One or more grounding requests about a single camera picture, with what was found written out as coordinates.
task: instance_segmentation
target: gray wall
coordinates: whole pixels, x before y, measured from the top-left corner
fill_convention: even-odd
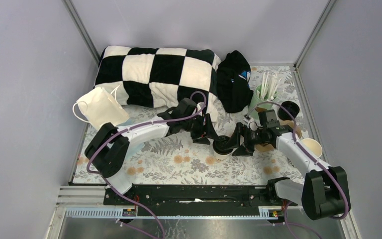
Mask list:
[[[83,123],[96,64],[60,0],[0,1],[0,239],[38,239]]]
[[[327,0],[73,0],[99,52],[109,45],[239,50],[292,63]]]
[[[361,235],[382,238],[382,1],[338,1],[300,72]]]

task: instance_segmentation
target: black cup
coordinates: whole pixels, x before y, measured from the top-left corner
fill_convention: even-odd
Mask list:
[[[289,111],[289,113],[294,117],[296,118],[296,116],[298,115],[299,113],[299,106],[292,102],[292,101],[285,101],[282,103],[282,106],[287,109],[287,111]],[[292,120],[290,118],[290,116],[282,109],[282,108],[279,108],[278,110],[278,117],[281,119],[281,120]]]

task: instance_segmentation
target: black and white checkered cloth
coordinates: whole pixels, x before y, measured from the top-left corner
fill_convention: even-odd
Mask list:
[[[95,87],[111,92],[121,105],[174,107],[195,91],[206,95],[204,112],[217,119],[216,70],[220,58],[210,50],[109,46],[102,53]],[[202,102],[199,94],[193,96]]]

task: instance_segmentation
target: floral tablecloth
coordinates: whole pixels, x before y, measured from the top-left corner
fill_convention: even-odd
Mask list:
[[[300,105],[289,66],[257,66],[251,68],[250,88],[261,83],[265,71],[278,73],[284,78],[279,87],[277,102],[293,101]],[[247,112],[229,114],[219,100],[215,102],[219,111],[214,127],[218,135],[231,135],[235,124]],[[154,117],[166,108],[150,109],[139,106],[125,106],[134,123]],[[296,118],[302,137],[308,137],[307,121],[302,112]],[[73,183],[104,183],[99,175],[86,171],[88,159],[84,150],[96,134],[89,125],[83,147],[77,161]],[[254,152],[252,157],[232,157],[218,161],[213,157],[211,145],[193,144],[189,132],[181,132],[169,137],[144,143],[135,155],[125,159],[122,169],[135,184],[211,184],[211,185],[265,185],[267,180],[289,177],[295,182],[303,182],[300,172],[294,168],[279,151]]]

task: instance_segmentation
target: cream fabric bag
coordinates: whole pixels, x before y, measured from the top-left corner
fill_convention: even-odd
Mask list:
[[[96,87],[87,94],[81,96],[73,105],[73,113],[79,120],[90,123],[96,130],[105,123],[112,123],[114,126],[124,123],[129,119],[128,113],[118,103],[116,98],[112,96],[116,87],[111,93],[102,87]],[[87,118],[84,120],[75,113],[74,107],[78,105],[81,113]]]

